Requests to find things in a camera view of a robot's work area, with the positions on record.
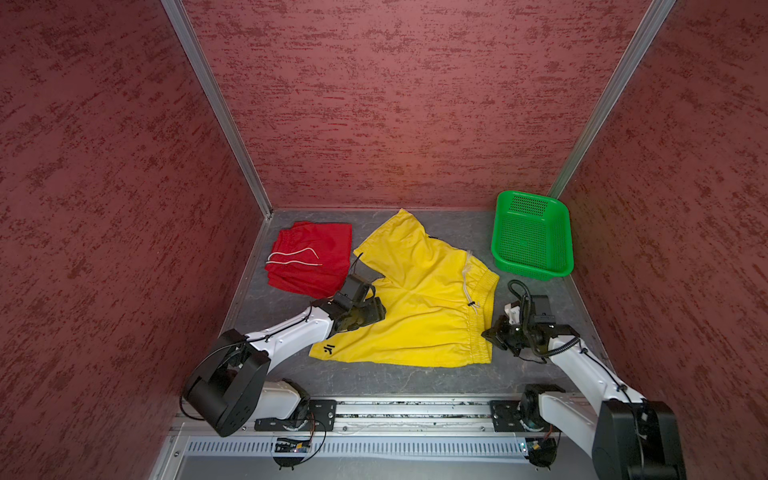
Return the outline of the right aluminium corner post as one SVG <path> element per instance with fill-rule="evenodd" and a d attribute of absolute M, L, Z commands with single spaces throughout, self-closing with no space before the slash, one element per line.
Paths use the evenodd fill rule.
<path fill-rule="evenodd" d="M 549 197 L 559 199 L 564 193 L 675 4 L 675 0 L 650 2 L 586 125 L 549 189 Z"/>

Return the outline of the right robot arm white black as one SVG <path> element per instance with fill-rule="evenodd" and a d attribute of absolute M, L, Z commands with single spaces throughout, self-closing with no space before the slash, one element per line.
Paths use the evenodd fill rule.
<path fill-rule="evenodd" d="M 516 401 L 491 404 L 497 431 L 522 430 L 526 458 L 550 468 L 567 437 L 591 459 L 600 479 L 684 479 L 687 476 L 675 414 L 622 381 L 570 325 L 545 311 L 545 296 L 524 292 L 482 334 L 494 347 L 530 361 L 552 363 L 576 392 L 531 384 Z"/>

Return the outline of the red shorts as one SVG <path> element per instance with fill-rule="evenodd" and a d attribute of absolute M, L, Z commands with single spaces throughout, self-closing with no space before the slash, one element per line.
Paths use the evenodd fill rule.
<path fill-rule="evenodd" d="M 333 296 L 347 277 L 352 236 L 347 223 L 295 222 L 278 233 L 267 257 L 268 284 L 313 299 Z"/>

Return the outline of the left aluminium corner post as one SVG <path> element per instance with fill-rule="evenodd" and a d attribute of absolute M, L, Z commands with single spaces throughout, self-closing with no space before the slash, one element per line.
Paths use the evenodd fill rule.
<path fill-rule="evenodd" d="M 161 4 L 262 215 L 266 220 L 271 220 L 274 211 L 272 203 L 204 54 L 183 2 L 162 0 Z"/>

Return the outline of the right small circuit board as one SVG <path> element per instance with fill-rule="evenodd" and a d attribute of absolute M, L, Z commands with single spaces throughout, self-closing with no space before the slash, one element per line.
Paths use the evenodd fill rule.
<path fill-rule="evenodd" d="M 526 444 L 526 458 L 531 465 L 537 468 L 549 469 L 556 460 L 558 446 L 558 442 L 553 438 L 533 440 Z"/>

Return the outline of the yellow shorts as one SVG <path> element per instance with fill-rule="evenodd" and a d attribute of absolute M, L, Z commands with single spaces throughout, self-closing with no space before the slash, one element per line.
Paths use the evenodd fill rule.
<path fill-rule="evenodd" d="M 424 368 L 488 364 L 499 277 L 473 253 L 428 235 L 400 210 L 354 251 L 379 273 L 376 295 L 384 320 L 318 342 L 310 357 Z"/>

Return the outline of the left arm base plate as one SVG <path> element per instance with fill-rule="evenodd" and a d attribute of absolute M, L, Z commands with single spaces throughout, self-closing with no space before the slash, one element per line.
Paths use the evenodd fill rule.
<path fill-rule="evenodd" d="M 337 402 L 335 400 L 301 400 L 286 419 L 263 418 L 253 422 L 255 431 L 311 432 L 316 429 L 332 431 Z"/>

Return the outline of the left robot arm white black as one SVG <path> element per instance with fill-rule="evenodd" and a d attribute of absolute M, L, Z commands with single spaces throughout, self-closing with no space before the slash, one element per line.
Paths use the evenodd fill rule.
<path fill-rule="evenodd" d="M 227 330 L 185 381 L 180 411 L 221 437 L 259 420 L 302 428 L 309 423 L 309 394 L 288 379 L 270 382 L 268 374 L 309 346 L 372 326 L 385 316 L 376 287 L 350 274 L 335 294 L 277 325 L 248 334 Z"/>

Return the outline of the aluminium corner post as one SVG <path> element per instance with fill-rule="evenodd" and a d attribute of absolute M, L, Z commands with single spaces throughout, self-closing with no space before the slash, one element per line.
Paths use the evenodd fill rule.
<path fill-rule="evenodd" d="M 262 215 L 266 220 L 271 220 L 274 211 L 272 203 L 204 54 L 183 2 L 162 0 L 161 4 Z"/>
<path fill-rule="evenodd" d="M 675 4 L 675 0 L 650 2 L 586 125 L 549 189 L 549 197 L 559 199 L 564 193 Z"/>

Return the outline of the small circuit board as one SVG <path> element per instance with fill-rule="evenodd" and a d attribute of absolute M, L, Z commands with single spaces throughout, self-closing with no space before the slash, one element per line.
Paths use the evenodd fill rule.
<path fill-rule="evenodd" d="M 533 440 L 526 444 L 526 458 L 531 465 L 537 468 L 549 469 L 556 460 L 558 446 L 558 442 L 553 438 Z"/>
<path fill-rule="evenodd" d="M 310 439 L 277 438 L 274 452 L 276 454 L 307 455 L 312 452 L 313 442 Z"/>

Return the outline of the left small circuit board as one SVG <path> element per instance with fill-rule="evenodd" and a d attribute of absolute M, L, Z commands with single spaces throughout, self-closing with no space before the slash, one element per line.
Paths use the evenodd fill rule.
<path fill-rule="evenodd" d="M 312 452 L 313 442 L 310 439 L 277 438 L 274 452 L 276 454 L 307 455 Z"/>

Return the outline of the aluminium mounting rail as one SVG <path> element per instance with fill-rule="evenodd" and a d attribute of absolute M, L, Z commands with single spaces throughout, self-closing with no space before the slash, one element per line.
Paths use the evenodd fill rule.
<path fill-rule="evenodd" d="M 234 435 L 255 431 L 256 419 L 286 419 L 301 400 L 335 400 L 337 402 L 334 427 L 337 435 L 490 435 L 496 433 L 490 418 L 491 400 L 519 400 L 523 420 L 541 432 L 522 432 L 536 435 L 576 427 L 593 431 L 602 399 L 592 404 L 584 395 L 574 392 L 544 392 L 541 394 L 514 394 L 494 396 L 411 396 L 411 397 L 314 397 L 302 395 L 282 384 L 270 384 L 261 395 L 252 413 L 234 409 Z"/>

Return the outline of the green plastic basket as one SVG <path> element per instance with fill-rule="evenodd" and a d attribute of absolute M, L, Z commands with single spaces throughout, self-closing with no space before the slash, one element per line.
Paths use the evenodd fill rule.
<path fill-rule="evenodd" d="M 491 252 L 498 269 L 549 281 L 574 269 L 570 212 L 557 199 L 504 191 L 497 196 Z"/>

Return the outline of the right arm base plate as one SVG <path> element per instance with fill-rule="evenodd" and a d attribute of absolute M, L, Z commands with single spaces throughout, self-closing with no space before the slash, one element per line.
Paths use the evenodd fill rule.
<path fill-rule="evenodd" d="M 496 433 L 541 432 L 540 427 L 531 427 L 523 420 L 519 400 L 491 400 L 490 418 Z"/>

